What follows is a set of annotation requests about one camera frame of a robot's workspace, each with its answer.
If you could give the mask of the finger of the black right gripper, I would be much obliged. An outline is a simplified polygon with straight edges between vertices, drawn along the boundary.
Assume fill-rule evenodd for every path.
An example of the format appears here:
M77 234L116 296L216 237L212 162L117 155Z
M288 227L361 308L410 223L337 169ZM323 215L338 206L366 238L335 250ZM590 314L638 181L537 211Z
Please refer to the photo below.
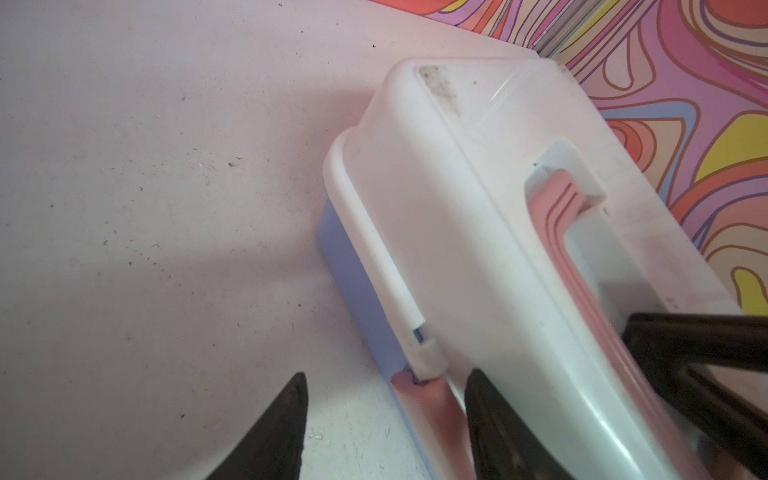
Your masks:
M662 399L750 473L767 477L767 411L711 371L767 372L765 316L634 313L622 339Z

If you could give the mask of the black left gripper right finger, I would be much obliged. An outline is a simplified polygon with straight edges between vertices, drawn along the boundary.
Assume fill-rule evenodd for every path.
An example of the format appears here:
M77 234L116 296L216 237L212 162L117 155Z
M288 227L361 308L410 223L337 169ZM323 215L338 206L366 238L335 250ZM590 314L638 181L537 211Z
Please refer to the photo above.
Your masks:
M479 369L464 392L476 477L484 480L572 480Z

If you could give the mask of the white pink tool box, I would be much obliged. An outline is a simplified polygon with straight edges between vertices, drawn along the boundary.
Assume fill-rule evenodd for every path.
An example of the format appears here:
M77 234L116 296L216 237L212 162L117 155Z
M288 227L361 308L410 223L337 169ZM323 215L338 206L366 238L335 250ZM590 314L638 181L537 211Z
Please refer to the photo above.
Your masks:
M475 475L482 371L577 479L705 479L621 334L740 309L575 79L408 59L323 166L321 252L429 475Z

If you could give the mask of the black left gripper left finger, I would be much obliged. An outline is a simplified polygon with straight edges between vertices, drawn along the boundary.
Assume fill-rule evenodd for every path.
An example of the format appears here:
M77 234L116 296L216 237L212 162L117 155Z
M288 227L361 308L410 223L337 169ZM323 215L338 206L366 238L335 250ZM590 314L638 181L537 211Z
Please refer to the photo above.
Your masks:
M302 466L308 386L295 373L208 480L297 480Z

